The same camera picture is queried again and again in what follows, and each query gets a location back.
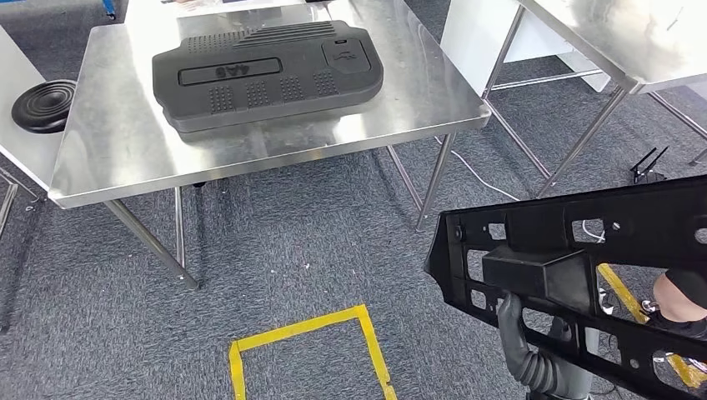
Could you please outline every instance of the rectangular hole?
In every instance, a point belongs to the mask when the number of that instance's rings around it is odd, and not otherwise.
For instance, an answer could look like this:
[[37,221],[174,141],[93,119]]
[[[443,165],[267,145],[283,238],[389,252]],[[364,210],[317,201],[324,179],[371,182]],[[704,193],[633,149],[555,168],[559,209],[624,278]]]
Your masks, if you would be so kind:
[[502,223],[490,223],[489,233],[493,240],[506,240],[506,227]]
[[481,269],[481,258],[488,252],[483,252],[480,250],[469,250],[466,253],[467,269],[469,271],[469,277],[474,281],[483,282],[484,272]]
[[577,243],[598,243],[603,231],[604,220],[600,218],[572,221],[572,233]]
[[600,264],[597,267],[597,285],[601,309],[625,321],[644,323],[641,303],[654,301],[653,286],[664,271],[662,268]]
[[553,317],[545,312],[533,310],[532,308],[523,309],[523,323],[528,329],[532,329],[537,333],[547,335],[552,326]]
[[[670,364],[670,361],[684,363],[687,366],[687,369],[691,372],[689,376],[681,377],[678,375],[673,366]],[[698,361],[681,357],[677,354],[666,352],[665,350],[659,350],[653,353],[653,370],[655,371],[655,376],[657,376],[662,383],[697,396],[699,396],[699,391],[689,387],[687,383],[694,386],[699,386],[701,368],[707,368],[707,365],[702,363],[702,366],[700,366]]]
[[[593,335],[599,334],[599,343],[597,347],[594,347],[590,341]],[[614,364],[621,364],[621,352],[619,351],[619,341],[616,336],[600,331],[598,329],[586,328],[585,334],[588,338],[587,351],[594,354],[597,357],[603,358],[606,361],[612,362]]]
[[486,309],[486,295],[478,290],[471,291],[471,303],[478,308]]

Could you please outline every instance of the gray carpet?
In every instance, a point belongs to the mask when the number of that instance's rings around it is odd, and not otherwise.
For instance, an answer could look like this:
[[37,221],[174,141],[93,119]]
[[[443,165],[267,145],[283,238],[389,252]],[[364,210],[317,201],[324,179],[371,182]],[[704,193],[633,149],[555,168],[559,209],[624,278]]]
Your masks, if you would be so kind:
[[[448,3],[409,0],[437,38]],[[0,5],[0,24],[46,78],[75,78],[88,30],[104,23],[99,2]],[[549,57],[509,65],[502,79],[565,71]],[[664,95],[707,125],[707,102],[686,89]],[[608,96],[571,80],[495,92],[492,100],[555,167]],[[686,163],[707,143],[651,99],[631,97],[554,193],[625,185],[633,163],[666,145],[662,173],[705,173]],[[517,197],[540,187],[539,173],[493,120],[459,135],[454,148]],[[439,146],[427,139],[397,149],[423,191]],[[454,159],[434,209],[507,201]],[[172,192],[125,203],[173,248]],[[0,243],[0,305],[11,323],[0,336],[0,399],[233,398],[234,339],[357,304],[369,310],[398,398],[524,398],[498,334],[446,306],[422,272],[433,222],[414,232],[414,206],[383,150],[185,188],[197,292],[175,282],[104,207],[27,205],[22,197],[13,208]],[[625,271],[634,294],[648,297],[654,276]],[[383,397],[355,322],[245,351],[243,365],[249,399]]]

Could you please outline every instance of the yellow tape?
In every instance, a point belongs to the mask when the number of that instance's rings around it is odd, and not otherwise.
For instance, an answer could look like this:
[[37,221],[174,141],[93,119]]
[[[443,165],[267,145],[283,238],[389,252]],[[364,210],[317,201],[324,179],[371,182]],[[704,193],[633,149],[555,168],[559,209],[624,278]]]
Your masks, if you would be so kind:
[[375,337],[374,325],[371,322],[368,309],[363,304],[342,311],[332,312],[322,317],[297,322],[286,327],[279,327],[272,331],[259,333],[231,343],[231,349],[228,352],[228,360],[231,366],[231,380],[233,381],[233,391],[235,392],[236,400],[245,400],[245,378],[243,377],[241,352],[290,338],[300,333],[312,332],[335,323],[343,323],[354,318],[359,320],[361,330],[364,332],[366,346],[369,349],[371,362],[374,365],[380,387],[383,389],[385,400],[397,400],[395,391],[390,385],[390,375],[388,374],[388,368],[385,366],[383,353],[380,351],[378,339]]
[[635,320],[640,323],[645,323],[647,318],[640,311],[641,306],[636,300],[636,297],[634,297],[634,295],[631,294],[631,291],[624,285],[623,282],[621,282],[621,279],[619,279],[619,276],[616,275],[616,272],[611,269],[609,264],[600,264],[599,267],[597,267],[597,271],[599,271],[601,276],[606,279],[606,282],[609,283],[611,288],[614,289],[616,296],[621,300],[626,308],[629,309],[629,312],[631,312],[631,315],[634,316]]
[[264,344],[270,344],[272,342],[277,342],[278,340],[299,335],[300,333],[311,332],[324,328],[328,325],[354,319],[359,316],[356,313],[355,308],[356,307],[352,307],[343,311],[332,312],[331,314],[323,315],[322,317],[316,317],[308,319],[307,321],[293,323],[287,327],[279,327],[269,332],[259,333],[251,337],[246,337],[245,339],[240,339],[236,343],[238,344],[238,349],[244,352],[246,350],[250,350],[251,348],[256,348],[258,346],[263,346]]
[[231,382],[233,382],[236,400],[245,400],[243,360],[241,359],[241,352],[238,350],[238,342],[231,343],[231,349],[228,351],[228,361],[231,364]]
[[[636,321],[640,323],[645,323],[648,318],[640,311],[641,307],[639,302],[636,300],[631,291],[624,285],[624,283],[619,279],[613,269],[609,264],[600,264],[597,267],[597,271],[606,280],[607,283],[614,289],[614,293],[621,300],[621,302],[628,308],[629,312],[634,316]],[[694,366],[687,365],[681,356],[673,354],[668,357],[668,363],[673,367],[675,372],[683,380],[684,384],[691,388],[699,388],[699,385],[707,380],[707,374],[700,371]]]
[[369,310],[363,305],[354,308],[356,308],[356,313],[359,315],[361,330],[364,331],[366,345],[369,347],[369,354],[371,355],[371,362],[374,365],[380,387],[383,389],[384,398],[385,400],[397,400],[398,398],[395,396],[395,391],[393,387],[390,386],[390,375],[388,374],[388,368],[385,366],[383,354],[380,352],[378,339],[375,337],[374,324],[371,322]]

